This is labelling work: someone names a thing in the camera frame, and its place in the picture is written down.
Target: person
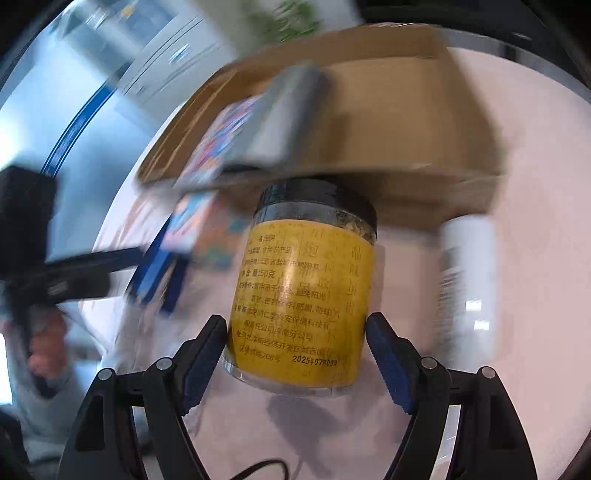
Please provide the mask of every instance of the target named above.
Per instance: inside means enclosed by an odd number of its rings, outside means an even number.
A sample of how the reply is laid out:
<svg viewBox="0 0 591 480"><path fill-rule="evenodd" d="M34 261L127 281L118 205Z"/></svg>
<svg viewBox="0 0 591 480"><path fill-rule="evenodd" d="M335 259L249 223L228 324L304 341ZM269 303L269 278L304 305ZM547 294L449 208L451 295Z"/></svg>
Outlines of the person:
<svg viewBox="0 0 591 480"><path fill-rule="evenodd" d="M2 323L12 404L0 406L0 429L2 423L18 420L22 445L15 445L19 442L13 440L12 447L16 452L24 447L23 461L35 480L54 480L86 392L74 375L64 341L67 332L64 314L52 308L44 309L41 316L44 327L31 339L28 359L17 327L10 322ZM53 398L38 394L32 374L47 379L57 392Z"/></svg>

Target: jar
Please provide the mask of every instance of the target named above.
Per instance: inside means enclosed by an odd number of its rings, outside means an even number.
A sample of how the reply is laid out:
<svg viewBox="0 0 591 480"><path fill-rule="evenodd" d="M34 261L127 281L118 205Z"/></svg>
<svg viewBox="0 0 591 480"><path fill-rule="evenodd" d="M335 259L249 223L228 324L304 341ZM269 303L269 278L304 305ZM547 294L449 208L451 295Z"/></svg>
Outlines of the jar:
<svg viewBox="0 0 591 480"><path fill-rule="evenodd" d="M275 393L345 393L363 347L376 223L365 198L325 180L267 187L236 285L225 370Z"/></svg>

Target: pink table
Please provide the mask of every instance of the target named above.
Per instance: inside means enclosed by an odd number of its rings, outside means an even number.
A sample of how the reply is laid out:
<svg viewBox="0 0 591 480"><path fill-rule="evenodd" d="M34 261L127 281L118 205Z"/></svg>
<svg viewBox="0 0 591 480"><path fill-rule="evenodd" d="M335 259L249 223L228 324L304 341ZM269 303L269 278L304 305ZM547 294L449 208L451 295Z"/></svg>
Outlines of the pink table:
<svg viewBox="0 0 591 480"><path fill-rule="evenodd" d="M508 175L492 212L501 330L492 366L521 418L539 478L554 480L591 427L591 314L584 303L591 292L591 105L518 64L474 51L454 53L506 149ZM135 169L113 201L97 249L147 244L170 214L174 199L140 193L134 175ZM426 351L436 311L436 239L381 229L377 245L372 309ZM237 267L207 278L192 275L179 310L188 319L184 335L196 334L210 314L229 317ZM122 303L83 304L108 342ZM257 390L218 365L204 402L186 420L212 478L230 478L271 457L284 458L305 480L383 478L408 417L392 404L367 348L361 368L363 380L351 395L309 400ZM277 478L278 472L259 475ZM442 475L436 469L433 478Z"/></svg>

